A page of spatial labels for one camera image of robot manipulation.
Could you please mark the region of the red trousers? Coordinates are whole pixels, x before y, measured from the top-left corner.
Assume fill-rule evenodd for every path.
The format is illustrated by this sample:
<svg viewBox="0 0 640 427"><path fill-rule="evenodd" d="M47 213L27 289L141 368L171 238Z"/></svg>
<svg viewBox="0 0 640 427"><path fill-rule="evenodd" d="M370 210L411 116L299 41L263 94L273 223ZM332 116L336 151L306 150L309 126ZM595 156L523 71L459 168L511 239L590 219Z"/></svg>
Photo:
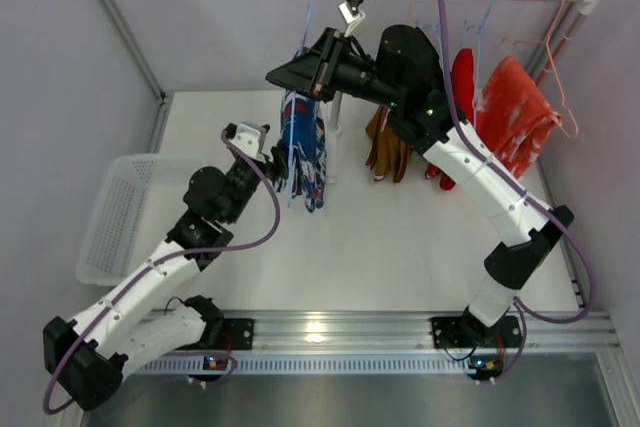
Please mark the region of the red trousers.
<svg viewBox="0 0 640 427"><path fill-rule="evenodd" d="M456 55L451 70L454 101L456 106L464 113L467 120L473 120L474 84L474 58L471 48L463 48ZM455 187L455 182L441 169L429 164L425 171L425 178L431 179L439 176L439 187L443 191L450 191Z"/></svg>

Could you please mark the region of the aluminium mounting rail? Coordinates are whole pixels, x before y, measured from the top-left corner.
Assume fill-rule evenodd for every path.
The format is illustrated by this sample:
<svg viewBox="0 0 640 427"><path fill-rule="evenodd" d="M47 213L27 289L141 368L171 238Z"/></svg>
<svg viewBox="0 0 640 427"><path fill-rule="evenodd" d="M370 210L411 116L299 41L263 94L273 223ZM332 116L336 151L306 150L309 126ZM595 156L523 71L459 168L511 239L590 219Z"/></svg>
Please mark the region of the aluminium mounting rail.
<svg viewBox="0 0 640 427"><path fill-rule="evenodd" d="M206 326L201 314L179 307L134 327L108 314L86 337L105 358L113 354L164 355L169 349L267 353L459 353L519 346L544 352L616 348L604 314L571 324L509 313L486 339L475 342L458 318L419 313L236 312Z"/></svg>

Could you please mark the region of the white plastic basket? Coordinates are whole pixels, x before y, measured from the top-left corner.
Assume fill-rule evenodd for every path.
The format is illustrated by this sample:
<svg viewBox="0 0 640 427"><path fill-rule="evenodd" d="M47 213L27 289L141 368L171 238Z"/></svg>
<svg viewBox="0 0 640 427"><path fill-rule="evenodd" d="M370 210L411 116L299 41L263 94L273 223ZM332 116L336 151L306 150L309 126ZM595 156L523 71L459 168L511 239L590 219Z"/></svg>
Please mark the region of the white plastic basket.
<svg viewBox="0 0 640 427"><path fill-rule="evenodd" d="M136 154L108 168L86 229L76 277L86 285L120 283L152 253L186 211L182 201L201 156Z"/></svg>

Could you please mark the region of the black trousers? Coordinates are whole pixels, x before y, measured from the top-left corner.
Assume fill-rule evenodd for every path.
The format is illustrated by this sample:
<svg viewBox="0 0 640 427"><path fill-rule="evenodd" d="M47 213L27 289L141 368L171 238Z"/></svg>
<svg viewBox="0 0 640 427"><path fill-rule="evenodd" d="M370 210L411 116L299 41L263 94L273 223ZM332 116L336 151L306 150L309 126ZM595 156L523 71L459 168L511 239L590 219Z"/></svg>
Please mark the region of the black trousers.
<svg viewBox="0 0 640 427"><path fill-rule="evenodd" d="M419 69L420 77L430 88L444 92L445 85L439 51L421 28L415 27L415 30L426 42L426 60Z"/></svg>

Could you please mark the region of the orange white patterned trousers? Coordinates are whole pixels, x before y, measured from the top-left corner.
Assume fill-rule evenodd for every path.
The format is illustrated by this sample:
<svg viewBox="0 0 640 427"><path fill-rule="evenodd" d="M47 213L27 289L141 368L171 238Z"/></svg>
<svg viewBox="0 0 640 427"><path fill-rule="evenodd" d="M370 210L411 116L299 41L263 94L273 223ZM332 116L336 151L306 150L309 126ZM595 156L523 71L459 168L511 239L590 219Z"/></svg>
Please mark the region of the orange white patterned trousers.
<svg viewBox="0 0 640 427"><path fill-rule="evenodd" d="M518 60L506 56L476 99L476 131L515 177L534 164L554 127L557 113Z"/></svg>

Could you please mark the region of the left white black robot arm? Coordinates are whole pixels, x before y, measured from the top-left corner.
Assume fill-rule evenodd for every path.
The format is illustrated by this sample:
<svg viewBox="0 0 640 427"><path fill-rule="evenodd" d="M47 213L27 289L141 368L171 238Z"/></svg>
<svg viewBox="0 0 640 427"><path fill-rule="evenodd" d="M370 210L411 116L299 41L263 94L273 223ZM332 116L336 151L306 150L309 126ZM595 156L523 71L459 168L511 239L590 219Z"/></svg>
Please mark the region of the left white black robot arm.
<svg viewBox="0 0 640 427"><path fill-rule="evenodd" d="M63 411L51 404L56 387L69 404L85 411L109 400L132 374L145 365L193 346L214 347L224 315L212 299L196 295L161 318L146 322L152 308L177 287L204 272L223 253L255 249L277 232L281 207L273 200L269 230L252 242L236 244L227 225L235 223L258 186L275 197L276 184L287 174L286 151L272 147L263 154L258 144L249 149L237 139L226 143L234 155L227 172L202 167L189 181L186 212L150 257L133 273L84 311L69 320L60 316L43 330L44 366L50 378L42 407L46 414Z"/></svg>

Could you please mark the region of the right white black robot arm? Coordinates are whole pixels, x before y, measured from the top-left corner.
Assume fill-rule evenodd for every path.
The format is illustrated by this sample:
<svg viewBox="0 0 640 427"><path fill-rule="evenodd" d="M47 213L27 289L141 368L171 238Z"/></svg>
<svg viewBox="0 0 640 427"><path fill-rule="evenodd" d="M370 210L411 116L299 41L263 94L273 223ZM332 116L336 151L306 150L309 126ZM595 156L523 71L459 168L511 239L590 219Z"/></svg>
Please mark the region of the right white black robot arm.
<svg viewBox="0 0 640 427"><path fill-rule="evenodd" d="M426 35L416 27L392 25L371 57L354 37L326 28L314 45L266 79L320 102L344 93L389 108L391 130L451 177L500 237L470 304L457 316L432 319L435 348L461 349L470 358L480 348L522 346L524 327L508 311L574 216L565 206L552 208L529 197L483 145L446 92L449 84Z"/></svg>

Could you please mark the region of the blue white patterned trousers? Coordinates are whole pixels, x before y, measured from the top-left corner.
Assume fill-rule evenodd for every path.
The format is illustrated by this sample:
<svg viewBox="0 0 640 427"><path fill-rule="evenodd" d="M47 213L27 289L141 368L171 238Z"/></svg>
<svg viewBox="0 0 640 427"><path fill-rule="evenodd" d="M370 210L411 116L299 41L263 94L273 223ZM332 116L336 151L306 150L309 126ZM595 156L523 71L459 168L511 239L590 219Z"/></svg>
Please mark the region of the blue white patterned trousers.
<svg viewBox="0 0 640 427"><path fill-rule="evenodd" d="M320 103L284 90L277 144L289 148L289 177L283 189L287 205L301 198L308 213L322 209L327 182L327 148Z"/></svg>

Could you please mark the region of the brown mustard trousers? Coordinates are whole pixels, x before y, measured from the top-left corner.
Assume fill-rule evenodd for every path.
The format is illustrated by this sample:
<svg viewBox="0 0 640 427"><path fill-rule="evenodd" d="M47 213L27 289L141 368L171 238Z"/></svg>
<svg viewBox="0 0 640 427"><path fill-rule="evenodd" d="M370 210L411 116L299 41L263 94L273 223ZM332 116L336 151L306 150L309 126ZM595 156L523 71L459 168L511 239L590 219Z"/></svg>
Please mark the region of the brown mustard trousers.
<svg viewBox="0 0 640 427"><path fill-rule="evenodd" d="M412 148L387 124L388 113L387 108L379 106L365 128L371 140L366 166L375 181L390 177L394 183L400 183L406 174Z"/></svg>

